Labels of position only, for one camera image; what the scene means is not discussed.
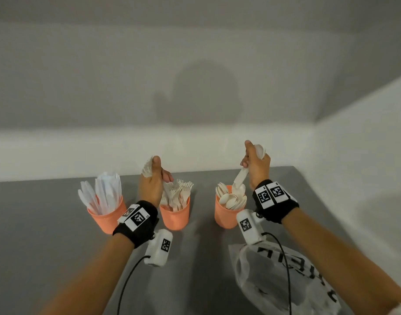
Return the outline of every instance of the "hand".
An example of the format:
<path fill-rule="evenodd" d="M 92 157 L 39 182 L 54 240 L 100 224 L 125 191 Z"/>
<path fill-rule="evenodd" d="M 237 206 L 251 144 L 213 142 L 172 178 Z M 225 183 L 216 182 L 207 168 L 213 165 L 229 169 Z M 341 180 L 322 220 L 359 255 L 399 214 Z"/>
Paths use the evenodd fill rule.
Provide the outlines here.
<path fill-rule="evenodd" d="M 141 174 L 139 179 L 140 199 L 148 201 L 158 208 L 163 195 L 163 180 L 165 182 L 174 181 L 171 173 L 161 168 L 160 157 L 155 156 L 152 159 L 152 177 L 145 178 Z"/>
<path fill-rule="evenodd" d="M 246 156 L 241 161 L 240 165 L 249 169 L 250 188 L 255 190 L 257 185 L 263 180 L 269 179 L 269 167 L 271 158 L 265 154 L 263 159 L 259 159 L 256 154 L 256 148 L 250 140 L 245 141 Z"/>

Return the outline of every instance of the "black cable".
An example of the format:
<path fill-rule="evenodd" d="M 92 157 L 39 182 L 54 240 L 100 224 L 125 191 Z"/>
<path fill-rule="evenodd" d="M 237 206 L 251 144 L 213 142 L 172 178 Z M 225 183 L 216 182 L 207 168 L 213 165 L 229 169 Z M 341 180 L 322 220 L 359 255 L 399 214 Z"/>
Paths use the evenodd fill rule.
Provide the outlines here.
<path fill-rule="evenodd" d="M 286 259 L 285 252 L 283 251 L 282 245 L 279 242 L 278 238 L 274 236 L 272 233 L 269 232 L 263 232 L 262 235 L 269 234 L 273 236 L 276 240 L 276 242 L 279 244 L 279 247 L 282 250 L 283 258 L 285 259 L 285 264 L 286 264 L 286 272 L 288 274 L 288 303 L 289 303 L 289 315 L 292 315 L 292 305 L 291 305 L 291 278 L 289 277 L 289 266 L 288 266 L 288 260 Z"/>
<path fill-rule="evenodd" d="M 120 302 L 122 301 L 122 296 L 123 296 L 123 293 L 124 293 L 124 288 L 126 287 L 126 284 L 127 284 L 127 282 L 129 281 L 129 279 L 130 279 L 130 276 L 132 275 L 133 271 L 134 271 L 134 270 L 136 269 L 136 267 L 138 266 L 139 262 L 141 262 L 141 261 L 142 261 L 143 259 L 145 259 L 145 258 L 150 258 L 150 257 L 151 257 L 150 255 L 145 255 L 145 256 L 143 256 L 142 258 L 140 258 L 139 261 L 136 262 L 136 264 L 135 264 L 135 266 L 133 267 L 133 269 L 130 271 L 129 275 L 127 276 L 127 279 L 126 279 L 126 281 L 124 282 L 124 285 L 123 285 L 123 288 L 122 288 L 122 292 L 120 293 L 119 304 L 118 304 L 118 306 L 117 306 L 117 315 L 119 315 L 119 311 L 120 311 Z"/>

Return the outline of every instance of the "plastic cup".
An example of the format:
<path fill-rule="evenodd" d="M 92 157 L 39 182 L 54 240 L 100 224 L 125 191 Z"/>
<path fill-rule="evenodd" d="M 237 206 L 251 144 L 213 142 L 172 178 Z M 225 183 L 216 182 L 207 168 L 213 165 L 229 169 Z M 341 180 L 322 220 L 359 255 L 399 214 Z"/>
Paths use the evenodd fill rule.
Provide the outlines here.
<path fill-rule="evenodd" d="M 104 233 L 112 234 L 117 227 L 117 220 L 126 212 L 126 205 L 124 204 L 123 197 L 121 197 L 119 206 L 109 214 L 95 215 L 88 208 L 87 211 Z"/>
<path fill-rule="evenodd" d="M 186 206 L 183 209 L 173 212 L 168 210 L 166 206 L 160 206 L 160 212 L 168 229 L 173 231 L 181 230 L 189 222 L 190 197 L 187 199 Z"/>
<path fill-rule="evenodd" d="M 229 193 L 232 191 L 232 186 L 227 185 Z M 237 226 L 237 213 L 243 210 L 245 206 L 237 210 L 229 210 L 219 204 L 219 198 L 215 195 L 215 221 L 224 229 L 232 229 Z"/>

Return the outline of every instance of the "table surface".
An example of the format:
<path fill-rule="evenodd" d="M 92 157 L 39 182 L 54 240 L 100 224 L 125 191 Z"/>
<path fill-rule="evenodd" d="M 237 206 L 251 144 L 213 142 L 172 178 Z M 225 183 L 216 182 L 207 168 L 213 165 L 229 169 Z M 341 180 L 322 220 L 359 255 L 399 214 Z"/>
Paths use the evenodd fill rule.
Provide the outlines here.
<path fill-rule="evenodd" d="M 121 314 L 261 314 L 236 285 L 231 267 L 228 245 L 244 243 L 239 228 L 225 230 L 214 220 L 215 186 L 232 184 L 238 172 L 174 174 L 194 183 L 189 223 L 182 231 L 173 231 L 164 267 L 143 263 L 137 267 L 124 292 Z M 352 243 L 294 167 L 271 168 L 270 174 L 303 210 Z M 37 313 L 109 238 L 78 198 L 80 181 L 85 179 L 93 184 L 93 178 L 0 183 L 0 314 Z M 121 179 L 126 203 L 134 203 L 139 176 Z M 250 191 L 246 208 L 254 209 Z M 300 251 L 281 225 L 265 222 L 263 228 L 284 246 Z M 130 257 L 104 314 L 116 313 L 124 280 L 145 249 L 146 244 Z"/>

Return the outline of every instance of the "plastic bag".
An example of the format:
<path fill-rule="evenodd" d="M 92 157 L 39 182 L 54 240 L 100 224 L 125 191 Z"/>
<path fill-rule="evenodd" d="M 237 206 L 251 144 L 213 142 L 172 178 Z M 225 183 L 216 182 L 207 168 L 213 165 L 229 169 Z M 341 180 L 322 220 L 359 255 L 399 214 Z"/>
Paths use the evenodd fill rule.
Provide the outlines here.
<path fill-rule="evenodd" d="M 333 288 L 301 253 L 283 247 L 291 279 L 292 314 L 336 315 L 341 307 Z M 232 266 L 243 294 L 266 315 L 287 315 L 288 277 L 278 244 L 229 246 Z"/>

